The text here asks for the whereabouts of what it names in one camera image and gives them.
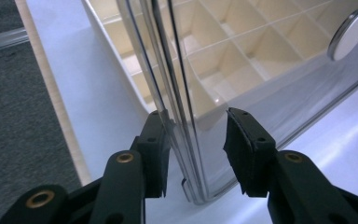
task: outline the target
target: clear plastic container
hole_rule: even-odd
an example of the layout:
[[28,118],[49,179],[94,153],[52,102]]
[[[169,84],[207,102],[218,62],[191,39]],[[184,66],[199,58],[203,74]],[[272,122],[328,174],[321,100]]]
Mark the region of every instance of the clear plastic container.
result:
[[223,150],[229,107],[251,112],[282,148],[358,85],[358,46],[338,62],[326,55],[358,1],[117,5],[120,16],[103,19],[103,26],[140,100],[159,111],[194,203],[214,200],[236,184]]

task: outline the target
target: beige plastic tray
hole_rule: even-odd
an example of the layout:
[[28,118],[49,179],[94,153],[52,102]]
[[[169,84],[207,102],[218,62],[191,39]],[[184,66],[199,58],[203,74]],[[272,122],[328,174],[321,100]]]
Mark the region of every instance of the beige plastic tray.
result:
[[[116,1],[83,1],[108,53],[123,67],[122,76],[130,83],[143,113],[155,110]],[[195,108],[196,118],[324,54],[339,25],[358,8],[358,3],[351,0],[180,0],[174,3],[179,36],[186,50],[184,56],[189,62],[186,73],[190,76],[190,91],[194,99],[204,102]],[[163,20],[168,20],[167,8],[161,11]],[[143,32],[143,21],[138,23]],[[172,58],[177,61],[170,29],[167,36],[172,43]],[[146,50],[150,50],[151,46],[145,43]],[[158,72],[157,63],[151,60],[153,70]]]

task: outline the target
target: clear acrylic panel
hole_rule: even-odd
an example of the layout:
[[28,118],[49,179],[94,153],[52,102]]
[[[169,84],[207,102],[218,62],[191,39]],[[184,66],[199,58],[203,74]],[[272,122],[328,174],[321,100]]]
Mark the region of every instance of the clear acrylic panel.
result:
[[358,46],[337,62],[326,55],[358,1],[117,4],[142,68],[135,79],[147,83],[140,91],[154,100],[194,203],[237,183],[223,150],[229,107],[251,112],[280,149],[358,86]]

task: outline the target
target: transparent plastic sheet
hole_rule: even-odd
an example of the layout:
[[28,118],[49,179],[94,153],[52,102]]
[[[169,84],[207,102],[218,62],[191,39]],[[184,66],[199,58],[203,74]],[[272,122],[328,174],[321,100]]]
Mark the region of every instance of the transparent plastic sheet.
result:
[[222,149],[229,106],[281,148],[358,85],[358,47],[325,54],[358,1],[117,2],[194,203],[236,184]]

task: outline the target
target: transparent drawer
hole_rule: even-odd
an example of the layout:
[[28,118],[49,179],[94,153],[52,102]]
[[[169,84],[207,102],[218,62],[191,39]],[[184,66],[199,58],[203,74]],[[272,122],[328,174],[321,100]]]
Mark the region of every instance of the transparent drawer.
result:
[[358,1],[84,5],[142,113],[160,112],[194,203],[236,183],[222,149],[230,106],[250,111],[282,148],[358,85],[358,45],[337,62],[326,54]]

